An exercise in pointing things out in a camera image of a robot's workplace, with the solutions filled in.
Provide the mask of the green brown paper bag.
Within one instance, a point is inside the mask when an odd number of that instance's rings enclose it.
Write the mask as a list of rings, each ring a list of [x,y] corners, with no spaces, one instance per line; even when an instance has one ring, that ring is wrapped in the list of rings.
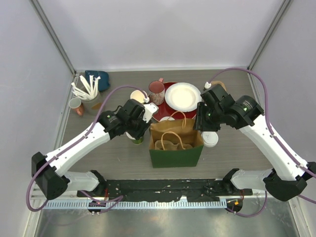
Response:
[[[204,142],[200,132],[193,130],[195,120],[181,112],[182,118],[166,120],[150,126],[149,152],[153,168],[195,167]]]

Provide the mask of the green paper cups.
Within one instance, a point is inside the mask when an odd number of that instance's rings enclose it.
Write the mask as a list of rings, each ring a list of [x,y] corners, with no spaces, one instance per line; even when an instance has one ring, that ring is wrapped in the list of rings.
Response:
[[[147,104],[150,101],[149,97],[147,96],[147,93],[140,90],[133,91],[130,95],[130,99],[134,99],[141,104]]]

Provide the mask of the white plastic cup lid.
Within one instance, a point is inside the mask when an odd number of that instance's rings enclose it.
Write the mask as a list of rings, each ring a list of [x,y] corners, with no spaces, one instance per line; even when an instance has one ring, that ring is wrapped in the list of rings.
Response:
[[[163,117],[159,121],[161,122],[161,121],[166,121],[166,120],[172,121],[172,120],[175,120],[175,119],[173,117]]]

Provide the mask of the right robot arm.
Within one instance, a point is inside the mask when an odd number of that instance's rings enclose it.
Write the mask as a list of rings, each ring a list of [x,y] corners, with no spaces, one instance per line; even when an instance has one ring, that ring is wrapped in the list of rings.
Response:
[[[197,104],[193,129],[217,132],[222,124],[248,137],[272,165],[271,169],[247,171],[232,169],[223,178],[223,189],[229,195],[242,189],[267,191],[281,201],[302,193],[307,181],[316,173],[316,163],[300,158],[266,121],[264,110],[250,96],[238,100],[219,84],[206,89]]]

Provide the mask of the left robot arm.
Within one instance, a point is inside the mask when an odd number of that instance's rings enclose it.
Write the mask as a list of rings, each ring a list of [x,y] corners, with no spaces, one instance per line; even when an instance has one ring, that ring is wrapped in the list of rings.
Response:
[[[115,111],[104,111],[97,121],[62,147],[43,155],[32,157],[32,176],[47,200],[53,200],[64,192],[85,191],[100,197],[106,189],[103,176],[91,170],[87,173],[70,172],[69,169],[86,154],[117,136],[129,134],[135,140],[143,137],[158,112],[153,104],[141,104],[129,99]]]

